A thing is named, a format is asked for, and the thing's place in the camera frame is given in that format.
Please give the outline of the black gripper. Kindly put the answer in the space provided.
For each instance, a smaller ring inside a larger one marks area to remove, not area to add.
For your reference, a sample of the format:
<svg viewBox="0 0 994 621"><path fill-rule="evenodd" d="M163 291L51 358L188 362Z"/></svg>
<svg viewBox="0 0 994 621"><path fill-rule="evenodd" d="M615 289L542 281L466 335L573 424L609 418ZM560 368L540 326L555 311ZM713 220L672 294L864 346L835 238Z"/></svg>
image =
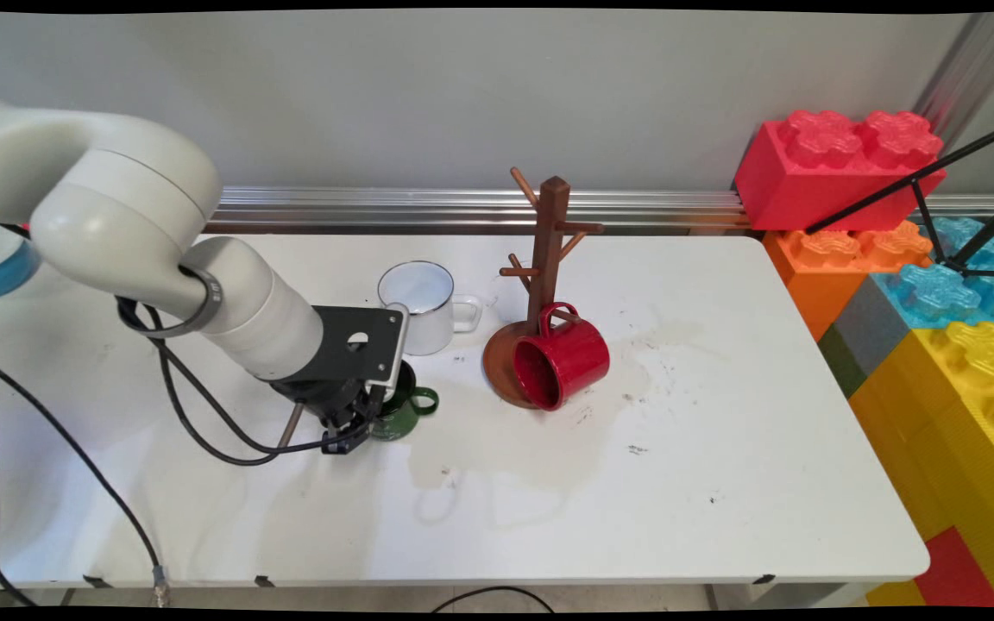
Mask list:
<svg viewBox="0 0 994 621"><path fill-rule="evenodd" d="M386 400L385 386L371 386L362 379L280 380L271 387L293 401L287 428L299 424L301 413L311 410L324 429L324 454L348 455L370 438L379 425Z"/></svg>

